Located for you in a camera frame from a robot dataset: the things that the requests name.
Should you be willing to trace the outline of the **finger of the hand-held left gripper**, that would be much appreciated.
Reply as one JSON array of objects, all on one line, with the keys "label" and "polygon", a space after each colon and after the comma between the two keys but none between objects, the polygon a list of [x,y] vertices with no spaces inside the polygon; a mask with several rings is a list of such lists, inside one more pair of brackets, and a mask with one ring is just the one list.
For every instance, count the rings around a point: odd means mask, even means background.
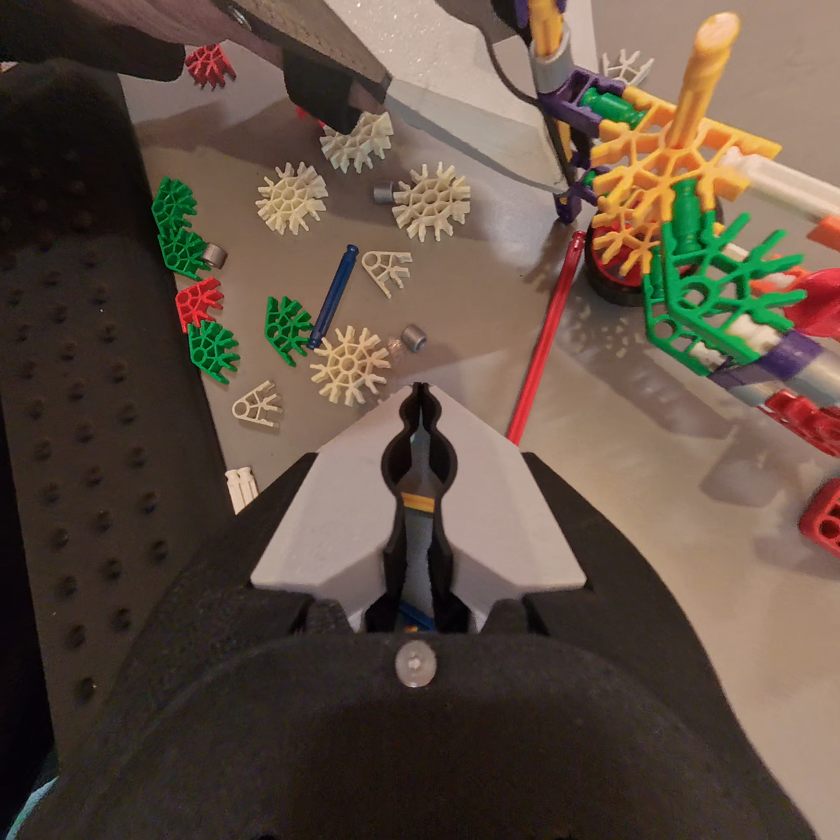
[{"label": "finger of the hand-held left gripper", "polygon": [[570,29],[570,48],[578,67],[596,72],[596,43],[592,1],[567,1],[564,26]]},{"label": "finger of the hand-held left gripper", "polygon": [[529,50],[494,45],[488,2],[328,1],[391,77],[385,108],[516,182],[562,194]]}]

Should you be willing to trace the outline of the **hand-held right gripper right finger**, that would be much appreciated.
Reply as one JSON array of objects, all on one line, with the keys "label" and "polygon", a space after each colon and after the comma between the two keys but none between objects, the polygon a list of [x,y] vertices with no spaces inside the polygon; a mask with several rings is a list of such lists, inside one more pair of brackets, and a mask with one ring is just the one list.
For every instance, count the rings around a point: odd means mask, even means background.
[{"label": "hand-held right gripper right finger", "polygon": [[435,385],[423,385],[423,425],[442,484],[428,551],[437,630],[481,628],[498,601],[582,588],[585,573],[519,448]]}]

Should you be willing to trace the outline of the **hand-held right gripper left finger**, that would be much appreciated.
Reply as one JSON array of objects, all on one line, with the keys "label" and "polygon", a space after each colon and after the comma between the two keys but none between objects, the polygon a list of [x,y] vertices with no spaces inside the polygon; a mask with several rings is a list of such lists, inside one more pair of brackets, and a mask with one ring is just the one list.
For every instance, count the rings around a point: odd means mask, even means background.
[{"label": "hand-held right gripper left finger", "polygon": [[403,387],[320,447],[250,576],[256,589],[336,601],[368,632],[395,628],[406,574],[397,483],[421,394]]}]

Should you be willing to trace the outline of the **purple and yellow rod assembly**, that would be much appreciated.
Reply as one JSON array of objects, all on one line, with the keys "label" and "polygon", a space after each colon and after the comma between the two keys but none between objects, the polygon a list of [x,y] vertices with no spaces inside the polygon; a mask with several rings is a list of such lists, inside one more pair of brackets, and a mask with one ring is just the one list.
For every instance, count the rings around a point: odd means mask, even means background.
[{"label": "purple and yellow rod assembly", "polygon": [[576,64],[571,26],[566,22],[567,2],[515,1],[515,28],[527,43],[535,102],[559,159],[565,186],[554,197],[556,213],[570,225],[584,203],[597,204],[594,181],[607,173],[595,165],[592,153],[606,120],[636,128],[644,111],[623,97],[621,78],[599,75]]}]

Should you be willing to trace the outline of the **black wheel red hub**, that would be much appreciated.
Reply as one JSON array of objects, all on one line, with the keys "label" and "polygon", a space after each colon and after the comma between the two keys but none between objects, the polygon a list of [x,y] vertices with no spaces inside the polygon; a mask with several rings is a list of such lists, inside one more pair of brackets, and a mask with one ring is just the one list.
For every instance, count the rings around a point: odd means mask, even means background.
[{"label": "black wheel red hub", "polygon": [[[586,231],[584,267],[593,290],[618,306],[639,308],[644,303],[644,278],[658,266],[658,246],[663,219],[659,204],[635,217],[643,192],[634,190],[616,209],[599,207]],[[672,236],[670,253],[682,256],[697,252],[707,221],[707,202],[697,193],[697,181],[687,179],[670,188],[670,217],[666,219]]]}]

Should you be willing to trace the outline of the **red and green toy model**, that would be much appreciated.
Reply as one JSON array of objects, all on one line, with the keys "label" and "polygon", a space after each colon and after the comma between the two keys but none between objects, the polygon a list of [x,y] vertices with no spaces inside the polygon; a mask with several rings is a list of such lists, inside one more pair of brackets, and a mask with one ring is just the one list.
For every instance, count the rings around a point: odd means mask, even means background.
[{"label": "red and green toy model", "polygon": [[[719,202],[753,191],[798,213],[812,227],[809,240],[838,251],[838,188],[777,163],[777,143],[707,114],[691,146],[668,149],[677,103],[629,85],[623,97],[645,114],[632,129],[602,123],[592,162],[608,171],[595,178],[593,207],[613,211],[636,189],[644,195],[636,218],[660,206],[658,266],[644,278],[640,307],[647,340],[837,458],[838,355],[820,339],[838,341],[838,269],[807,272],[800,255],[773,255],[783,230],[751,249],[738,246],[750,216],[724,224]],[[672,256],[666,201],[687,179],[707,202],[707,221],[700,249]]]}]

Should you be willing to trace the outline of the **person's left forearm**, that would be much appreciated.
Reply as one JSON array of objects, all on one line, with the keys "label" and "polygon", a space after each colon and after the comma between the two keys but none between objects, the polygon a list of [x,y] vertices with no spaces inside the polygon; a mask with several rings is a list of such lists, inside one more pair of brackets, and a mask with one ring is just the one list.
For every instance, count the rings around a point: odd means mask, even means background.
[{"label": "person's left forearm", "polygon": [[173,81],[182,74],[185,57],[183,45],[111,23],[76,2],[1,2],[2,62],[65,59],[127,76]]}]

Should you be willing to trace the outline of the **person's left hand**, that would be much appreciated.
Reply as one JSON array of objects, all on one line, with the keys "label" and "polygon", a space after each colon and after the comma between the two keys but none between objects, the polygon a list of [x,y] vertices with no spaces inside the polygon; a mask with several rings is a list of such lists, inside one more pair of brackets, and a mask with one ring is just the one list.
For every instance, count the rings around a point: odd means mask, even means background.
[{"label": "person's left hand", "polygon": [[152,1],[161,31],[169,40],[185,45],[206,46],[230,40],[253,54],[282,68],[280,47],[258,37],[236,23],[229,13],[209,1]]}]

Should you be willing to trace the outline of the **light grey wedge connector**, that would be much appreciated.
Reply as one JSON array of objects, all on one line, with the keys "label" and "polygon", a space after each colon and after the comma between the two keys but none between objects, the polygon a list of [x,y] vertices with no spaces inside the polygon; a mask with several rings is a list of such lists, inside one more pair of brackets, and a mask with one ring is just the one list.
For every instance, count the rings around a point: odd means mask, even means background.
[{"label": "light grey wedge connector", "polygon": [[242,422],[278,428],[277,418],[283,412],[279,399],[276,384],[266,380],[239,397],[232,405],[232,414]]},{"label": "light grey wedge connector", "polygon": [[369,250],[362,256],[362,267],[388,299],[392,286],[404,288],[403,280],[410,277],[408,265],[413,262],[411,253]]},{"label": "light grey wedge connector", "polygon": [[640,50],[629,52],[620,48],[617,53],[602,53],[602,75],[632,87],[640,87],[655,63],[654,57],[645,58]]}]

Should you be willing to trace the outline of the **pair of white rods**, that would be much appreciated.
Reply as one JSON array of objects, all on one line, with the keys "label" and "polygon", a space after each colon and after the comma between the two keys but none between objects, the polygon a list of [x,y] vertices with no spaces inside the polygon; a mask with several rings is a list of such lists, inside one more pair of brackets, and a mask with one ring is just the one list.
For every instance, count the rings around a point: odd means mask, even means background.
[{"label": "pair of white rods", "polygon": [[238,515],[259,495],[256,478],[250,466],[229,469],[224,474],[234,514]]}]

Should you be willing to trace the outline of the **red connector piece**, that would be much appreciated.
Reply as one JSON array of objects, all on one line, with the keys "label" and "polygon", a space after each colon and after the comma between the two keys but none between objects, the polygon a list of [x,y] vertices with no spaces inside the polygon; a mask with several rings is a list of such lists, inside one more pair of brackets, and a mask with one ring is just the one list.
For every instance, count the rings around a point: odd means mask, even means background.
[{"label": "red connector piece", "polygon": [[236,80],[236,73],[230,64],[224,49],[219,44],[204,45],[195,48],[185,57],[185,70],[202,89],[224,88],[226,80]]}]

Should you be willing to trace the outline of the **red long rod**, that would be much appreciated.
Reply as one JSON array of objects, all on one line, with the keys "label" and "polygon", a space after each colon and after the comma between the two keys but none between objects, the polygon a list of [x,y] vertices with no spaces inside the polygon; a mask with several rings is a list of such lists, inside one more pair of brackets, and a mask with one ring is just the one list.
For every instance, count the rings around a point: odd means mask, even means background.
[{"label": "red long rod", "polygon": [[584,246],[585,231],[578,230],[573,234],[563,258],[560,274],[549,300],[549,306],[507,427],[506,438],[516,446],[522,441],[532,405],[539,391],[543,371],[571,293],[571,286],[584,253]]}]

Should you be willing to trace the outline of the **green fan connector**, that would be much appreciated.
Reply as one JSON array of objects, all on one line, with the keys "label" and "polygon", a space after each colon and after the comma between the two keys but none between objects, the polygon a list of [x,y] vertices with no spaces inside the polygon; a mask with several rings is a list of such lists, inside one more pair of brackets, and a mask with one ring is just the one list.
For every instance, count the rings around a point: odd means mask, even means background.
[{"label": "green fan connector", "polygon": [[236,373],[240,361],[233,333],[219,322],[203,320],[199,325],[187,326],[187,339],[194,365],[216,382],[228,385],[226,372]]},{"label": "green fan connector", "polygon": [[207,271],[203,256],[208,243],[197,233],[179,227],[158,234],[164,264],[176,275],[200,280],[199,271]]},{"label": "green fan connector", "polygon": [[290,367],[297,366],[292,353],[307,355],[306,344],[312,331],[309,312],[298,300],[284,296],[281,300],[268,297],[264,333],[266,339]]},{"label": "green fan connector", "polygon": [[196,215],[196,199],[187,184],[166,176],[154,197],[151,211],[160,235],[173,239],[183,229],[192,228],[189,217]]}]

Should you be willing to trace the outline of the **red fan connector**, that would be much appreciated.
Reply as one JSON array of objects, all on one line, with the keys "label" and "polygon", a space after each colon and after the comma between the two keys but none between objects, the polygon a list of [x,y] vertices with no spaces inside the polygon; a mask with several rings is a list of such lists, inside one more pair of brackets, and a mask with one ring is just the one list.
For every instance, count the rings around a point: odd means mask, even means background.
[{"label": "red fan connector", "polygon": [[175,308],[184,334],[190,326],[200,328],[203,321],[215,321],[209,310],[223,309],[224,294],[219,288],[219,280],[209,277],[176,293]]}]

